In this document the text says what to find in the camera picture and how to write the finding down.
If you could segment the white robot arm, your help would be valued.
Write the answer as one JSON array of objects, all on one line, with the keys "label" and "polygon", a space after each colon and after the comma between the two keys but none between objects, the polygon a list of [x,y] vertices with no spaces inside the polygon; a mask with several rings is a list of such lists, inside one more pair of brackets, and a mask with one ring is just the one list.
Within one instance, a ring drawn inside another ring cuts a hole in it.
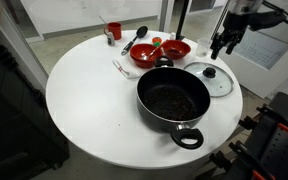
[{"label": "white robot arm", "polygon": [[288,12],[267,0],[228,0],[211,36],[211,58],[225,47],[230,55],[247,29],[257,31],[288,24]]}]

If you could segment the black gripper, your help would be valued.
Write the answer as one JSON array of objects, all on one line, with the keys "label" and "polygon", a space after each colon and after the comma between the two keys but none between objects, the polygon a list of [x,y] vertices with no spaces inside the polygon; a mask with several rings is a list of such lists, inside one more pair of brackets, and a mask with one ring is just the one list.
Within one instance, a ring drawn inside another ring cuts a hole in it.
[{"label": "black gripper", "polygon": [[226,54],[230,55],[234,47],[239,43],[238,38],[245,32],[248,25],[249,14],[236,14],[228,12],[223,22],[224,30],[217,33],[211,44],[211,58],[215,60],[222,47],[228,46]]}]

